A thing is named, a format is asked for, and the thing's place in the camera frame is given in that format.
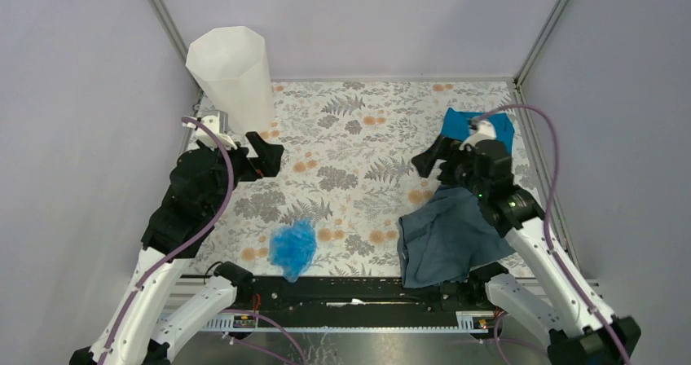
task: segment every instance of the gray floor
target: gray floor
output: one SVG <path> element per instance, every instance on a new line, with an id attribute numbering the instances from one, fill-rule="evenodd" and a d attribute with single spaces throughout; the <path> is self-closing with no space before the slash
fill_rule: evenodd
<path id="1" fill-rule="evenodd" d="M 469 342 L 470 335 L 431 333 L 310 333 L 295 334 L 306 351 L 310 365 L 355 365 L 392 363 L 401 365 L 437 363 L 504 364 L 494 344 L 479 345 Z M 528 340 L 522 326 L 507 318 L 503 336 Z M 293 361 L 299 361 L 297 351 L 280 333 L 255 333 L 246 338 Z M 503 344 L 511 364 L 549 363 L 539 354 L 515 345 Z M 218 333 L 204 332 L 194 336 L 173 362 L 174 365 L 278 365 L 280 361 L 263 353 L 239 345 L 228 345 Z"/>

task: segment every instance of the blue cloth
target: blue cloth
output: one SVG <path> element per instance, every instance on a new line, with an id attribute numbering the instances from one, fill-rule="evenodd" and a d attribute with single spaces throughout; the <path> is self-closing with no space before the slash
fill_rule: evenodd
<path id="1" fill-rule="evenodd" d="M 271 234 L 269 262 L 283 267 L 283 277 L 295 282 L 310 267 L 316 250 L 317 237 L 311 221 L 296 221 L 293 226 L 282 226 Z"/>
<path id="2" fill-rule="evenodd" d="M 459 112 L 453 108 L 447 109 L 444 116 L 441 135 L 450 139 L 465 141 L 470 136 L 469 121 L 471 118 L 482 115 L 482 112 Z M 488 120 L 497 133 L 497 139 L 506 145 L 506 149 L 511 153 L 513 146 L 513 125 L 505 113 L 495 114 Z"/>
<path id="3" fill-rule="evenodd" d="M 463 187 L 440 186 L 425 206 L 398 220 L 403 287 L 464 281 L 471 267 L 514 253 Z"/>

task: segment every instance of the white container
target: white container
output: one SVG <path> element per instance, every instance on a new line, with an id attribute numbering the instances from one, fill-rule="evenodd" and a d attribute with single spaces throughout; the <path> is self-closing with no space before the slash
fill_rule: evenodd
<path id="1" fill-rule="evenodd" d="M 212 29 L 190 45 L 187 69 L 237 134 L 270 129 L 276 115 L 264 38 L 247 27 Z"/>

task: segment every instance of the gray-blue cloth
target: gray-blue cloth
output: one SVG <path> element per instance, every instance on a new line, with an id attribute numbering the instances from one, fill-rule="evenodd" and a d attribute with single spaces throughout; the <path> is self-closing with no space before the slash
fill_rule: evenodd
<path id="1" fill-rule="evenodd" d="M 463 187 L 440 186 L 425 206 L 398 223 L 405 288 L 463 281 L 471 267 L 514 253 L 482 217 L 478 199 Z"/>

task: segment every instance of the table surface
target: table surface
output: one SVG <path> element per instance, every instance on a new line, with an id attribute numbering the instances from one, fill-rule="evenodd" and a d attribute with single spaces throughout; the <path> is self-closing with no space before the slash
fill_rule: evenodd
<path id="1" fill-rule="evenodd" d="M 305 275 L 400 276 L 398 218 L 439 184 L 438 169 L 420 178 L 410 159 L 438 136 L 448 108 L 482 112 L 510 100 L 501 81 L 277 82 L 273 90 L 276 119 L 261 135 L 284 145 L 281 171 L 239 184 L 188 274 L 232 261 L 255 275 L 280 275 L 267 260 L 271 233 L 310 218 L 318 245 Z M 213 104 L 204 97 L 200 108 Z M 516 181 L 539 198 L 520 125 L 509 118 Z M 516 277 L 533 276 L 515 253 L 500 262 Z"/>

